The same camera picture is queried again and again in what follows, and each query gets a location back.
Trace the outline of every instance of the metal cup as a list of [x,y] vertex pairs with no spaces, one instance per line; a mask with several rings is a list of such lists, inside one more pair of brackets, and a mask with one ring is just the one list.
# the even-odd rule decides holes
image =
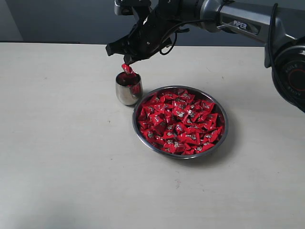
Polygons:
[[126,77],[122,72],[115,78],[115,92],[117,98],[124,105],[134,105],[143,95],[142,81],[139,74],[136,77]]

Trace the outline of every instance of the table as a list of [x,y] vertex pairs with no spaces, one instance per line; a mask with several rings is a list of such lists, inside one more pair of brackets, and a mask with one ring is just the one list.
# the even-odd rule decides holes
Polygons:
[[148,149],[116,99],[104,45],[0,43],[0,228],[302,229],[305,115],[263,48],[175,47],[135,63],[144,91],[180,84],[223,105],[212,156]]

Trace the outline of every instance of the metal bowl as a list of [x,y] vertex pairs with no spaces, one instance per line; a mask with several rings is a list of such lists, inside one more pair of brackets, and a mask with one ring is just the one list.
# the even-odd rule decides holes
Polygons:
[[[147,102],[149,99],[151,99],[155,94],[158,94],[160,92],[163,91],[175,91],[176,89],[179,88],[183,88],[186,89],[189,93],[194,94],[196,96],[196,99],[204,99],[207,100],[208,102],[213,102],[215,103],[213,112],[218,113],[218,118],[217,118],[217,125],[223,125],[223,131],[220,134],[220,140],[215,144],[215,146],[213,146],[212,148],[208,149],[207,151],[204,151],[200,154],[194,154],[194,155],[176,155],[176,154],[170,154],[167,152],[164,152],[160,149],[157,149],[156,147],[154,147],[153,145],[151,145],[142,135],[142,133],[140,132],[140,126],[137,122],[137,117],[139,116],[139,113],[141,112],[142,109],[142,105]],[[221,107],[221,105],[213,98],[211,97],[209,94],[202,92],[200,90],[197,90],[195,88],[191,88],[191,87],[185,87],[185,86],[167,86],[167,87],[161,87],[158,88],[156,90],[153,90],[151,92],[149,92],[146,96],[144,96],[135,106],[133,114],[132,114],[132,125],[133,128],[135,130],[135,132],[137,133],[138,137],[140,138],[140,140],[147,145],[150,149],[152,149],[153,151],[159,153],[159,154],[163,154],[169,157],[173,157],[173,158],[177,158],[177,159],[190,159],[190,158],[196,158],[199,156],[205,156],[208,154],[211,154],[213,151],[215,151],[223,142],[224,139],[226,138],[227,134],[228,134],[228,117],[224,111],[224,109]]]

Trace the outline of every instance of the bowl rim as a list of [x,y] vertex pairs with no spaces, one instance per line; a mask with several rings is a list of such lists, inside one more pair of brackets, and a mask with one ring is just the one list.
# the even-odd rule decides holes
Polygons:
[[[146,100],[149,96],[151,96],[152,94],[156,93],[156,92],[159,92],[161,90],[165,90],[165,89],[171,89],[171,88],[183,88],[183,89],[186,89],[186,90],[191,90],[191,91],[196,91],[198,93],[201,93],[203,95],[205,95],[206,97],[208,97],[209,99],[211,99],[218,107],[219,109],[221,110],[221,112],[223,113],[224,115],[224,133],[223,133],[223,136],[221,137],[221,139],[210,149],[208,149],[207,151],[204,151],[202,153],[199,153],[199,154],[194,154],[194,155],[177,155],[177,154],[170,154],[170,153],[167,153],[167,152],[164,152],[160,149],[157,149],[156,147],[152,146],[145,138],[144,136],[141,134],[138,126],[137,126],[137,117],[136,117],[136,113],[137,113],[137,110],[139,109],[139,106],[143,103],[144,100]],[[229,121],[228,121],[228,116],[226,114],[226,112],[224,111],[223,107],[220,105],[220,103],[215,100],[212,96],[210,96],[209,94],[201,91],[201,90],[198,90],[196,88],[192,88],[192,87],[188,87],[188,86],[181,86],[181,85],[171,85],[171,86],[164,86],[164,87],[160,87],[160,88],[157,88],[157,89],[154,89],[150,92],[148,92],[145,96],[143,96],[141,98],[141,100],[139,100],[136,104],[136,106],[134,107],[134,110],[133,110],[133,114],[132,114],[132,125],[133,125],[133,128],[137,134],[137,136],[139,137],[139,139],[147,146],[149,147],[150,149],[152,149],[153,151],[159,153],[159,154],[162,154],[162,155],[166,155],[166,156],[169,156],[171,158],[177,158],[177,159],[191,159],[191,158],[197,158],[197,157],[200,157],[200,156],[206,156],[210,153],[212,153],[214,150],[216,150],[225,140],[225,138],[227,137],[228,135],[228,127],[229,127]]]

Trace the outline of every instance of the gray wall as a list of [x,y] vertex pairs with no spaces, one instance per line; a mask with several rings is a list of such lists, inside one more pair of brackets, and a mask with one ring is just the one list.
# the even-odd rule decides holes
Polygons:
[[[25,41],[106,44],[126,35],[132,16],[116,16],[113,0],[6,0]],[[304,0],[237,0],[253,4],[305,9]],[[178,45],[260,46],[241,35],[208,33],[191,27]]]
[[5,0],[0,0],[0,41],[22,41]]

